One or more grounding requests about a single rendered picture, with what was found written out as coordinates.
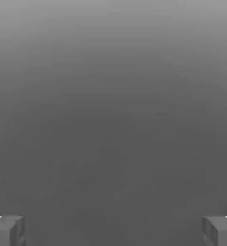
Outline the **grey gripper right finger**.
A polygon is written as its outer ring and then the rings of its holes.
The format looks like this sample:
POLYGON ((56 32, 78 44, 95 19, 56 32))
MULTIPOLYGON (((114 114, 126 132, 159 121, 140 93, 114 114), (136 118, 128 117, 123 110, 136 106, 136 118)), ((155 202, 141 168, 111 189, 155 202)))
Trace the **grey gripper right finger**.
POLYGON ((227 216, 202 217, 203 246, 227 246, 227 216))

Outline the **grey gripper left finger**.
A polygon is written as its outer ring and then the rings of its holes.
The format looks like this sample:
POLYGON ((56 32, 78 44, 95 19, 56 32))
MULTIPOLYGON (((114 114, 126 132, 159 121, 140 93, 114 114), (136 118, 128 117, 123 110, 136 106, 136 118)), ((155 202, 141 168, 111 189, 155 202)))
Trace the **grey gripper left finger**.
POLYGON ((0 216, 0 246, 26 246, 24 216, 0 216))

